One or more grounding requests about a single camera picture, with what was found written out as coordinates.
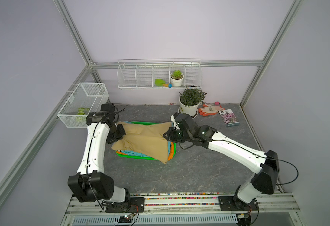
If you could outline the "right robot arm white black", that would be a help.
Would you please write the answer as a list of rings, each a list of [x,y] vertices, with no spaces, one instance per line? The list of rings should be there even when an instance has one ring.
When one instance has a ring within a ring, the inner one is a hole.
[[[163,134],[174,143],[191,142],[195,146],[226,155],[253,172],[253,176],[240,185],[232,198],[232,204],[242,210],[260,194],[272,195],[280,172],[278,155],[274,151],[263,152],[234,141],[207,125],[198,126],[188,114],[171,116],[172,126]]]

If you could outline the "orange pants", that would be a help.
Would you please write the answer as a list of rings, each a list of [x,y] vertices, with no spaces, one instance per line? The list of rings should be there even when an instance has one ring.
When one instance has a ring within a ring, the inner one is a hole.
[[[132,158],[132,159],[142,159],[142,160],[154,160],[157,159],[149,157],[145,154],[134,152],[134,151],[116,151],[116,154],[120,157],[124,158]],[[173,159],[176,154],[176,144],[173,142],[168,142],[168,160]]]

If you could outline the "teal pants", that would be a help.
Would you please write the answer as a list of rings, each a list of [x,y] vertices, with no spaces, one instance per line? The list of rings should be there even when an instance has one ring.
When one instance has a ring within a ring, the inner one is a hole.
[[[154,122],[140,122],[140,121],[125,121],[126,123],[131,123],[131,124],[139,124],[139,125],[155,125],[157,123]],[[150,156],[147,156],[145,154],[142,153],[138,153],[135,151],[116,151],[117,155],[124,157],[124,158],[134,158],[134,159],[143,159],[143,160],[154,160],[156,161],[155,158],[152,158]],[[173,142],[168,141],[168,160],[171,160],[174,158],[174,156],[176,155],[176,144],[174,144]]]

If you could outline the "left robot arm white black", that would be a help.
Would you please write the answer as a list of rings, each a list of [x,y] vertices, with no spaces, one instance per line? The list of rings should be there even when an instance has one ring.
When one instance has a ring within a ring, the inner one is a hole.
[[[105,174],[104,151],[125,136],[122,124],[117,125],[120,111],[113,104],[102,104],[99,112],[90,112],[86,118],[87,140],[77,172],[68,178],[68,187],[79,202],[130,204],[126,188],[115,185]]]

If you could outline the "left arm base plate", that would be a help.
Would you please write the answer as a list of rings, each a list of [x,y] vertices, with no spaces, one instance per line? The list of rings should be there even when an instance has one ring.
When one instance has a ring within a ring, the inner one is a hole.
[[[113,203],[106,205],[106,213],[143,213],[145,207],[145,198],[135,197],[126,199],[122,203]]]

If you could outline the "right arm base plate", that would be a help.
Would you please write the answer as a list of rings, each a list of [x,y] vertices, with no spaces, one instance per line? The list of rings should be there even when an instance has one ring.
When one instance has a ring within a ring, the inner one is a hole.
[[[219,205],[221,211],[257,211],[259,210],[259,205],[255,199],[250,203],[241,201],[233,196],[219,196]]]

